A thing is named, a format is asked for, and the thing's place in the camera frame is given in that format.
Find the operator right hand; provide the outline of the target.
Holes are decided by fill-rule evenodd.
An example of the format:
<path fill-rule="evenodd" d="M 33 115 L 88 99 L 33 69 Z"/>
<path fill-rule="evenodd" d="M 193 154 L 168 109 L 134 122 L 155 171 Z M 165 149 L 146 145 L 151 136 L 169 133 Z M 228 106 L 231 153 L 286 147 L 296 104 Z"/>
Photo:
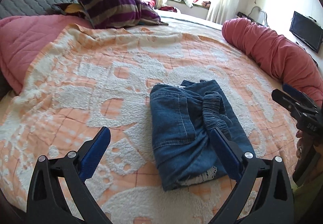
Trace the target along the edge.
<path fill-rule="evenodd" d="M 298 159 L 301 159 L 302 155 L 304 153 L 304 147 L 305 147 L 304 138 L 307 136 L 308 136 L 307 134 L 304 134 L 300 130 L 296 133 L 296 138 L 299 138 L 299 140 L 297 142 L 297 152 L 296 152 L 296 156 Z M 312 182 L 314 179 L 316 179 L 318 176 L 320 176 L 323 171 L 323 168 L 322 168 L 322 163 L 323 163 L 323 161 L 322 161 L 322 143 L 318 146 L 314 145 L 313 147 L 315 148 L 316 152 L 320 154 L 320 159 L 316 162 L 315 167 L 307 175 L 303 184 L 308 184 L 308 183 Z"/>

